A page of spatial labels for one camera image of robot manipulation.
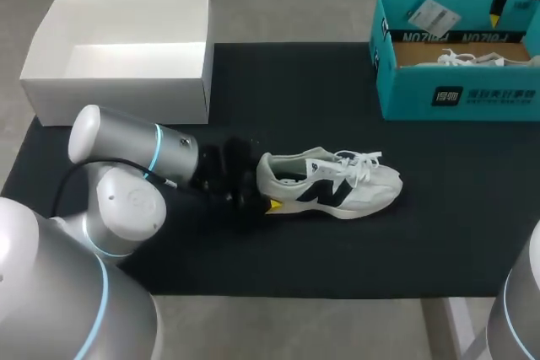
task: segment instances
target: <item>table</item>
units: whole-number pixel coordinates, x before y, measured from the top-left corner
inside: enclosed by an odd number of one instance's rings
[[[152,294],[299,298],[494,296],[540,218],[537,123],[381,118],[366,44],[218,44],[211,121],[174,126],[200,143],[231,135],[257,153],[382,151],[402,195],[368,218],[266,216],[244,227],[165,193],[164,227],[122,269]],[[69,167],[69,128],[30,125],[2,196],[38,213]],[[84,173],[60,213],[85,208]]]

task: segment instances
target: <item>teal shoe box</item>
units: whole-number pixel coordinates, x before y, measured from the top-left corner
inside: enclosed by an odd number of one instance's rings
[[[460,48],[456,53],[471,46],[509,59],[508,50],[526,60],[540,55],[537,2],[508,0],[493,29],[492,0],[434,0],[461,16],[438,38],[408,22],[424,1],[377,0],[370,53],[385,119],[540,121],[540,67],[421,67],[401,61],[408,50],[411,57],[405,59],[413,61],[424,49],[453,46]]]

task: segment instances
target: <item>shoelace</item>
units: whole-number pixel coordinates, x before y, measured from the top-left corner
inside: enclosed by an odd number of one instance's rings
[[[503,56],[499,55],[496,52],[492,52],[488,55],[479,56],[476,58],[475,63],[482,63],[486,61],[500,61],[500,66],[512,66],[512,65],[522,65],[522,66],[529,66],[529,67],[538,67],[540,66],[540,58],[538,56],[534,56],[529,61],[513,61],[508,58],[504,58]]]
[[[438,63],[444,63],[445,65],[452,65],[454,67],[461,65],[472,65],[476,61],[476,57],[473,54],[456,54],[450,48],[445,48],[442,51],[450,52],[449,55],[441,55],[437,59]]]
[[[340,153],[351,154],[354,157],[344,158],[339,156]],[[338,168],[337,172],[343,176],[354,177],[354,187],[356,187],[360,181],[370,181],[371,170],[379,167],[379,158],[382,156],[381,152],[358,153],[352,151],[339,151],[335,154],[339,158],[338,163],[341,164],[341,168]]]

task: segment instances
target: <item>white box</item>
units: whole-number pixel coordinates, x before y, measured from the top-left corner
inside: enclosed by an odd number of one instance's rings
[[[20,82],[43,126],[71,126],[88,104],[205,124],[212,65],[210,0],[55,0]]]

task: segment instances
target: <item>concrete floor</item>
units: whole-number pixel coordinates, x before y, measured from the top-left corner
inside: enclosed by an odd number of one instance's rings
[[[52,0],[0,0],[0,185],[33,112],[18,84]],[[213,0],[218,42],[362,41],[375,0]],[[418,300],[159,298],[165,359],[428,359]],[[469,300],[481,329],[490,300]]]

